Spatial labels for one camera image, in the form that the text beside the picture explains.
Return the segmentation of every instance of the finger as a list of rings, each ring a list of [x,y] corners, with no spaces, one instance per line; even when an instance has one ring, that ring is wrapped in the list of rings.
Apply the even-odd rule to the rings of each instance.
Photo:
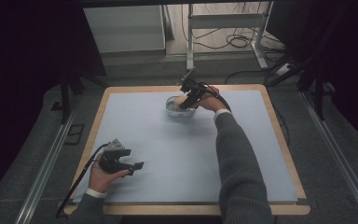
[[[100,167],[100,160],[101,160],[102,156],[103,156],[103,152],[99,153],[97,155],[97,157],[94,159],[94,162],[92,163],[91,167],[99,168]]]
[[[191,105],[189,108],[197,108],[199,106],[200,106],[200,101],[198,101],[195,104]]]
[[[219,89],[217,89],[216,87],[212,86],[212,87],[209,88],[209,90],[213,92],[213,95],[216,95],[216,94],[218,95],[219,94]]]
[[[116,172],[116,173],[112,174],[112,180],[115,180],[119,177],[126,176],[129,173],[130,173],[129,170],[122,170],[122,171]]]
[[[176,97],[176,99],[173,101],[173,103],[175,105],[181,105],[182,102],[184,102],[187,99],[187,96],[178,96]]]

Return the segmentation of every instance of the black cable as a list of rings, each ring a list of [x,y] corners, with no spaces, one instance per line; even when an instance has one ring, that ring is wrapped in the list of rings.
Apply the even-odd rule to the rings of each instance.
[[[266,38],[266,39],[270,39],[270,40],[273,40],[273,41],[282,43],[282,41],[279,40],[279,39],[274,39],[274,38],[268,37],[268,36],[266,36],[266,35],[263,35],[263,37]]]
[[[243,4],[243,8],[242,8],[242,11],[241,11],[241,12],[243,12],[244,10],[245,10],[245,4]],[[187,37],[186,37],[185,26],[183,25],[183,5],[181,5],[181,19],[182,19],[182,32],[183,32],[183,36],[185,37],[185,40],[188,41],[188,39],[187,39]],[[216,31],[218,31],[218,30],[221,30],[221,29],[222,29],[222,28],[218,28],[218,29],[212,30],[211,32],[209,32],[209,33],[207,33],[207,34],[205,34],[205,35],[201,35],[201,36],[194,36],[192,32],[191,32],[191,35],[192,35],[193,37],[195,37],[195,38],[201,38],[201,37],[204,37],[204,36],[206,36],[206,35],[210,35],[210,34],[216,32]],[[228,35],[228,36],[226,37],[227,43],[226,43],[224,46],[211,47],[211,46],[207,46],[207,45],[201,44],[201,43],[199,43],[199,42],[193,42],[193,44],[195,44],[195,45],[200,45],[200,46],[203,46],[203,47],[208,48],[208,49],[222,49],[222,48],[227,47],[228,45],[231,45],[232,47],[237,48],[237,49],[246,48],[247,46],[249,46],[249,45],[252,43],[253,38],[255,37],[255,29],[249,28],[249,29],[253,30],[253,34],[252,34],[252,37],[251,37],[251,38],[249,38],[249,37],[247,37],[247,36],[245,36],[245,35],[236,35],[235,33],[236,33],[237,29],[238,29],[238,28],[236,28],[236,29],[234,30],[234,33],[233,33],[232,35]],[[234,41],[234,40],[242,40],[242,41],[245,41],[245,45],[243,45],[243,46],[235,45],[235,44],[233,44],[233,41]]]
[[[264,45],[262,45],[262,44],[260,44],[260,50],[261,51],[271,51],[271,52],[279,52],[279,53],[285,53],[286,51],[287,51],[287,49],[271,49],[271,48],[269,48],[269,47],[266,47],[266,46],[264,46]]]
[[[94,154],[92,154],[92,156],[89,158],[89,160],[87,161],[86,165],[84,166],[81,174],[77,178],[75,184],[71,187],[68,194],[66,194],[65,199],[63,200],[62,204],[60,205],[60,208],[58,209],[58,211],[56,213],[56,218],[65,217],[65,215],[64,216],[61,215],[63,208],[66,206],[66,203],[69,201],[69,198],[71,197],[72,193],[74,193],[77,185],[80,183],[81,179],[86,174],[86,172],[89,169],[89,167],[91,166],[91,164],[94,162],[94,158],[97,155],[97,153],[101,150],[101,148],[106,147],[107,145],[109,145],[109,144],[103,144],[100,147],[98,147],[98,149],[95,150]]]
[[[293,53],[295,52],[296,49],[299,49],[303,46],[307,46],[309,43],[311,43],[312,41],[315,40],[315,38],[317,37],[317,34],[319,34],[322,30],[324,26],[324,21],[320,21],[320,23],[315,27],[315,29],[310,33],[309,36],[307,36],[306,38],[302,39],[301,42],[299,42],[298,44],[292,46],[291,48],[288,48],[286,51],[285,51],[285,56],[283,57],[286,57],[287,55],[293,55]],[[269,71],[266,76],[265,76],[265,80],[264,80],[264,86],[271,86],[271,83],[273,85],[276,85],[277,83],[280,83],[282,82],[282,80],[286,79],[288,76],[286,75],[292,75],[295,73],[296,70],[299,70],[300,67],[305,67],[307,64],[309,64],[313,59],[314,59],[314,55],[315,55],[315,52],[313,52],[308,59],[306,59],[304,62],[301,62],[300,64],[298,64],[296,66],[296,69],[293,69],[293,70],[290,70],[288,73],[284,74],[283,76],[280,76],[280,77],[277,77],[276,79],[272,80],[270,83],[268,83],[268,79],[270,77],[272,77],[276,70],[275,71]],[[284,60],[282,60],[282,58],[280,58],[279,61],[277,61],[274,65],[275,68],[281,68],[282,65],[284,65],[287,61],[288,61],[289,57],[286,57]]]
[[[258,2],[257,12],[258,12],[258,10],[260,10],[260,6],[261,6],[261,2]]]
[[[237,7],[239,7],[239,6],[240,6],[240,3],[237,3],[237,5],[234,7],[234,9],[232,9],[231,14],[234,13],[235,8],[237,8]]]
[[[235,75],[237,74],[240,74],[240,73],[259,73],[259,72],[265,72],[264,70],[256,70],[256,71],[250,71],[250,70],[243,70],[243,71],[238,71],[238,72],[235,72],[235,73],[231,73],[229,74],[226,79],[225,79],[225,82],[224,84],[226,85],[228,80],[231,78],[231,77],[234,77]]]
[[[265,74],[263,85],[266,87],[268,95],[270,95],[269,87],[268,87],[269,78],[273,74],[275,74],[277,69],[281,68],[283,64],[285,64],[289,61],[291,55],[292,55],[291,50],[286,51],[284,53],[284,55],[274,64],[274,66],[272,66]],[[281,112],[277,109],[277,107],[272,103],[272,101],[271,101],[271,104],[272,104],[272,107],[274,108],[276,114],[278,114],[278,116],[280,117],[280,119],[282,121],[282,125],[283,125],[284,129],[286,130],[286,144],[287,144],[287,146],[289,146],[290,145],[290,133],[289,133],[289,127],[287,127],[287,124],[286,124],[286,120],[285,120],[284,116],[281,114]]]
[[[228,80],[230,77],[232,77],[232,76],[234,76],[234,75],[236,75],[236,74],[245,73],[245,72],[265,72],[265,71],[239,71],[239,72],[235,72],[235,73],[230,74],[230,75],[226,78],[225,84],[227,84],[227,80]],[[274,108],[276,114],[278,114],[280,120],[282,121],[282,125],[280,125],[280,126],[283,126],[283,128],[286,130],[285,140],[286,140],[287,146],[289,146],[289,145],[290,145],[290,132],[289,132],[289,127],[287,126],[287,123],[286,123],[286,119],[285,119],[285,117],[281,114],[281,112],[278,110],[278,108],[272,103],[272,101],[271,101],[271,104],[272,104],[272,107]]]
[[[200,82],[199,84],[202,84],[202,85],[206,85],[207,87],[211,88],[208,84],[204,83],[204,82]],[[225,107],[227,108],[227,110],[231,111],[231,108],[229,107],[227,101],[223,98],[223,96],[221,96],[219,93],[217,93],[216,91],[212,90],[208,90],[208,89],[205,89],[205,88],[201,88],[201,87],[197,87],[197,86],[191,86],[190,87],[191,89],[193,90],[198,90],[198,91],[205,91],[205,92],[208,92],[210,93],[212,96],[214,96],[215,98],[217,98],[218,100],[220,100],[223,105],[225,105]]]
[[[209,12],[209,14],[212,14],[209,9],[206,7],[206,3],[205,3],[205,9]]]

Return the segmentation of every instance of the wooden frame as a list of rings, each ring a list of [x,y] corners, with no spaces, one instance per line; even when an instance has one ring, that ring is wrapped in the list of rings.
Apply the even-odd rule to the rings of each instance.
[[[275,115],[272,103],[269,99],[266,88],[260,84],[252,85],[216,85],[220,91],[247,91],[256,90],[260,91],[263,97],[266,109],[269,114],[274,132],[277,136],[278,143],[281,147],[284,161],[289,170],[289,174],[292,178],[293,185],[296,190],[296,196],[301,201],[307,201],[307,196],[302,187],[301,181],[298,177],[295,164],[293,163],[292,156],[290,155],[289,148],[286,145],[284,136],[280,127],[280,124]],[[103,118],[103,113],[106,108],[106,103],[109,99],[110,93],[121,93],[121,92],[156,92],[156,91],[179,91],[177,86],[140,86],[140,87],[110,87],[107,88],[103,94],[100,107],[97,115],[93,122],[91,131],[89,133],[89,139],[83,151],[82,158],[76,170],[74,182],[80,175],[86,162],[90,158],[90,153],[94,146],[95,137],[100,128],[100,123]],[[271,204],[272,215],[306,215],[310,212],[310,206],[308,204],[298,203],[284,203],[284,204]],[[68,204],[64,208],[66,214],[71,214],[76,209],[76,205]],[[194,216],[220,216],[220,209],[218,205],[110,205],[107,204],[104,207],[104,213],[107,215],[194,215]]]

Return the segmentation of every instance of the person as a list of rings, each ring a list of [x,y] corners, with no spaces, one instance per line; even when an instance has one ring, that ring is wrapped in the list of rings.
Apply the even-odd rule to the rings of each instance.
[[[216,152],[222,184],[219,207],[223,222],[272,223],[266,186],[255,153],[242,127],[226,106],[209,93],[204,94],[193,105],[197,106],[214,112]],[[69,223],[102,224],[106,191],[112,181],[127,173],[128,171],[120,171],[108,175],[94,162],[91,166],[89,188],[77,209],[69,216]]]

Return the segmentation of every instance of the metal stand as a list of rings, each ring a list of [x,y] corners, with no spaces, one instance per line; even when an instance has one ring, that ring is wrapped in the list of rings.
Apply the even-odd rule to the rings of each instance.
[[[72,72],[68,73],[66,71],[62,71],[61,73],[61,97],[62,97],[62,122],[61,124],[65,124],[68,120],[69,114],[71,113],[69,107],[69,88],[71,88],[74,95],[83,94],[85,88],[80,80],[80,77],[88,79],[89,81],[95,83],[96,85],[101,86],[106,89],[109,87],[108,84],[102,82],[97,77],[92,77],[87,74],[82,74],[81,72]]]
[[[267,69],[267,63],[260,50],[260,42],[266,29],[269,19],[269,10],[271,2],[268,2],[267,8],[263,13],[251,14],[219,14],[219,15],[193,15],[192,4],[188,5],[188,41],[187,41],[187,70],[194,67],[193,50],[193,29],[213,29],[213,28],[241,28],[254,27],[259,28],[255,41],[252,42],[252,48],[260,64],[261,69]]]

